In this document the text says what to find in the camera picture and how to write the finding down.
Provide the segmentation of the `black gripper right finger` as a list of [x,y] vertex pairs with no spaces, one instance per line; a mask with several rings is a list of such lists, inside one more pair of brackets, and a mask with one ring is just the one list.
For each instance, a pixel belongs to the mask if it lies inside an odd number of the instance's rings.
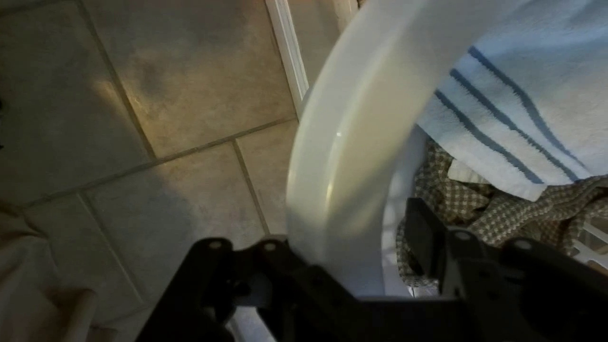
[[608,298],[608,277],[545,243],[511,237],[500,249],[469,230],[450,230],[418,198],[403,222],[407,264],[462,298]]

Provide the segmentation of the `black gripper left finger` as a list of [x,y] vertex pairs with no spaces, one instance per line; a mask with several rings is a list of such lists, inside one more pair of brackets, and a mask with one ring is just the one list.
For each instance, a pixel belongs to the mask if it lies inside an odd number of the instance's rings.
[[302,260],[285,239],[260,239],[245,249],[226,237],[199,239],[188,253],[188,272],[188,302],[196,310],[338,312],[355,304],[346,287]]

